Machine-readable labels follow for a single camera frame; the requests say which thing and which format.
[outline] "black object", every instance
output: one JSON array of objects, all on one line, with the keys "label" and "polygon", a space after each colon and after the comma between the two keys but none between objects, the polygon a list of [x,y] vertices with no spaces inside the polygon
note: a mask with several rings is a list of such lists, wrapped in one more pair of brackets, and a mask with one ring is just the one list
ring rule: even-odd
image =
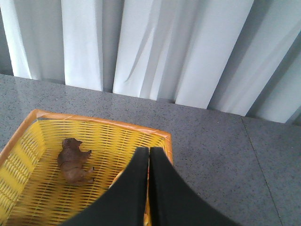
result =
[{"label": "black object", "polygon": [[61,226],[143,226],[149,149],[138,147],[114,185]]},{"label": "black object", "polygon": [[238,226],[189,188],[161,147],[150,149],[149,198],[153,226]]}]

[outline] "gray countertop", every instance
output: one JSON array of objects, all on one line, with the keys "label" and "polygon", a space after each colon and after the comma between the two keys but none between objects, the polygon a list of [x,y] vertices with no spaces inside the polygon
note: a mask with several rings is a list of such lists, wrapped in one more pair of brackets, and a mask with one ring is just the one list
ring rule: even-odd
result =
[{"label": "gray countertop", "polygon": [[0,75],[0,149],[35,108],[172,134],[174,166],[244,226],[301,225],[301,127]]}]

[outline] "plastic basket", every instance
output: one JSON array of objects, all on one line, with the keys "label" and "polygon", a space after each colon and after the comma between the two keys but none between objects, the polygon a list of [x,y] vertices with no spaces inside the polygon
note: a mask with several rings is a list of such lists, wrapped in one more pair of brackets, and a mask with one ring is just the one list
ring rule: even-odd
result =
[{"label": "plastic basket", "polygon": [[[95,181],[69,185],[57,165],[62,140],[92,150],[84,164]],[[99,198],[131,160],[136,147],[163,147],[172,162],[167,132],[78,115],[33,110],[0,153],[0,225],[58,225]]]}]

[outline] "woven basket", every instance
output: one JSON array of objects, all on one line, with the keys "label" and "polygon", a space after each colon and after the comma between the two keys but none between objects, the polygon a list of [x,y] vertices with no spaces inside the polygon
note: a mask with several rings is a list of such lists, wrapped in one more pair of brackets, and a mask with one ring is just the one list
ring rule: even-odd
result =
[{"label": "woven basket", "polygon": [[[95,181],[71,186],[57,156],[62,140],[92,150],[84,169]],[[57,225],[98,199],[132,158],[136,147],[163,147],[172,162],[167,132],[123,122],[33,110],[0,153],[0,225]]]}]

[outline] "brown toy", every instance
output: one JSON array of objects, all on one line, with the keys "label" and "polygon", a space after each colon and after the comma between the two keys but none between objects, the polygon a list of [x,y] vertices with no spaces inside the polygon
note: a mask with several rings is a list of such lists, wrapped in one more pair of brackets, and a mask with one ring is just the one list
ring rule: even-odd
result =
[{"label": "brown toy", "polygon": [[60,167],[63,176],[72,185],[83,185],[86,182],[93,182],[94,179],[86,179],[85,176],[94,171],[94,167],[88,171],[82,169],[83,164],[91,155],[91,150],[81,152],[79,146],[82,142],[75,138],[67,138],[63,140],[63,150],[57,157],[57,164]]}]

